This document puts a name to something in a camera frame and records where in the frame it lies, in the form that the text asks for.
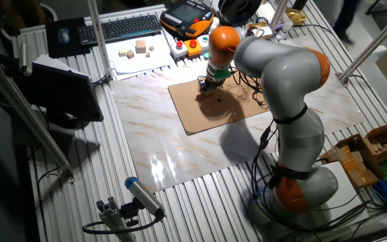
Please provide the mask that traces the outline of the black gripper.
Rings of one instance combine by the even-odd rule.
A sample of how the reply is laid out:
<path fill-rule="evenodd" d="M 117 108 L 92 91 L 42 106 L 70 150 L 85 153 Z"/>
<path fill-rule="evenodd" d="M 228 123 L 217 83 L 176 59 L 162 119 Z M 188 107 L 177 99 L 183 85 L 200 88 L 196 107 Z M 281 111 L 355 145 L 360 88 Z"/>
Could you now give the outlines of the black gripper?
<path fill-rule="evenodd" d="M 215 82 L 213 79 L 209 79 L 207 76 L 200 75 L 198 77 L 198 94 L 211 96 L 213 90 L 219 87 L 219 82 Z"/>

